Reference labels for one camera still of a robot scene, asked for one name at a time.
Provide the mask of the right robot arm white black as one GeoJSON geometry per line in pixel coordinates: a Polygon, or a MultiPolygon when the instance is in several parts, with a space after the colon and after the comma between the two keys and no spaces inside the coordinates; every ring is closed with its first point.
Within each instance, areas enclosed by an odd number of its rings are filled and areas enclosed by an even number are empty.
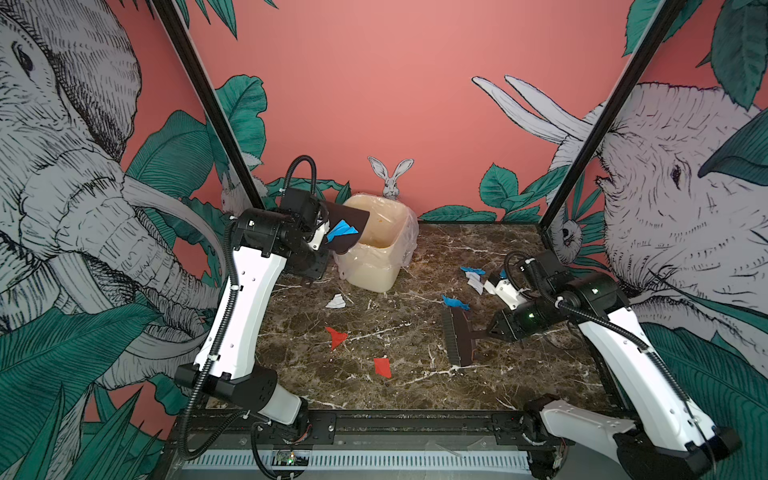
{"type": "Polygon", "coordinates": [[[526,406],[528,442],[572,440],[615,461],[632,479],[699,479],[741,448],[737,432],[716,425],[675,380],[611,277],[577,278],[544,251],[506,260],[484,288],[506,305],[487,334],[499,329],[501,339],[513,342],[558,323],[576,326],[631,410],[617,418],[542,396],[526,406]]]}

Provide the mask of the dark brown hand brush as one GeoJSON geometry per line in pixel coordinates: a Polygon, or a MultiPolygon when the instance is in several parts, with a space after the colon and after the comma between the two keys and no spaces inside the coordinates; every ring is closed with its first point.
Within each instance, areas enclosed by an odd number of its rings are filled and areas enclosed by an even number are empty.
{"type": "Polygon", "coordinates": [[[443,335],[449,362],[467,367],[474,363],[477,342],[488,337],[486,330],[475,330],[469,312],[460,307],[448,307],[443,313],[443,335]]]}

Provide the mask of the red paper scrap front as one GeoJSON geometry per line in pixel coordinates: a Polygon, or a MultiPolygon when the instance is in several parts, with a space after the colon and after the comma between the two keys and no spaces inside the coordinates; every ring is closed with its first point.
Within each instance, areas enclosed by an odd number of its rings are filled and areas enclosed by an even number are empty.
{"type": "Polygon", "coordinates": [[[374,369],[377,375],[387,379],[392,378],[391,363],[389,358],[375,358],[374,369]]]}

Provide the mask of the dark brown dustpan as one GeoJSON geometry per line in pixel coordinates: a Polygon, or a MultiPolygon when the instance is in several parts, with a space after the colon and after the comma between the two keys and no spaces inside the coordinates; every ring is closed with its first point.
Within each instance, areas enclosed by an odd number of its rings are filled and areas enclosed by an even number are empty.
{"type": "Polygon", "coordinates": [[[321,204],[328,210],[329,222],[322,245],[338,255],[346,254],[362,237],[370,213],[327,201],[321,201],[321,204]]]}

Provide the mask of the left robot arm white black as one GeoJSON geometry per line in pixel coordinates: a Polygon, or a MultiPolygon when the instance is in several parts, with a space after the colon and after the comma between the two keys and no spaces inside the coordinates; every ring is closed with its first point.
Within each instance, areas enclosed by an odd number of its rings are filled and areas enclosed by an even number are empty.
{"type": "Polygon", "coordinates": [[[255,351],[269,299],[284,272],[313,282],[320,279],[330,254],[323,242],[330,214],[317,196],[317,168],[308,155],[289,165],[282,203],[274,210],[251,208],[236,217],[224,236],[229,275],[209,336],[195,360],[177,369],[175,381],[201,394],[237,405],[249,413],[298,428],[305,406],[259,367],[255,351]]]}

